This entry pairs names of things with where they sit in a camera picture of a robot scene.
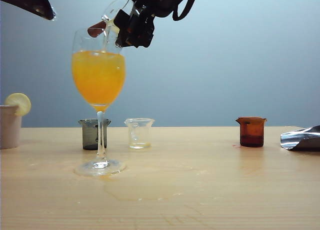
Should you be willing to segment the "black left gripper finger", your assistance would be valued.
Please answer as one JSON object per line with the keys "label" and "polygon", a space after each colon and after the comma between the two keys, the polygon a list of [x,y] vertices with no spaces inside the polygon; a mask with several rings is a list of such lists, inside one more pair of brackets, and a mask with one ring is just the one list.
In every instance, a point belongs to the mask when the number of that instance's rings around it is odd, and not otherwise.
{"label": "black left gripper finger", "polygon": [[56,18],[56,13],[49,0],[1,0],[32,14],[52,21]]}

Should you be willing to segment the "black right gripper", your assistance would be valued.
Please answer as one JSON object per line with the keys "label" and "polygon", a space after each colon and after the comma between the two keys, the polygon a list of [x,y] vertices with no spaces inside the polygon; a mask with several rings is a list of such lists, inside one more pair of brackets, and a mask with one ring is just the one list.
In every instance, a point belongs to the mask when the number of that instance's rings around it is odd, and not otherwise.
{"label": "black right gripper", "polygon": [[[183,0],[133,0],[151,10],[151,14],[159,18],[167,17],[172,13],[173,18],[185,18],[192,8],[192,0],[187,0],[182,12],[179,14],[179,4]],[[132,15],[131,17],[122,9],[116,14],[113,23],[119,29],[117,44],[120,47],[134,46],[148,48],[154,36],[153,15]]]}

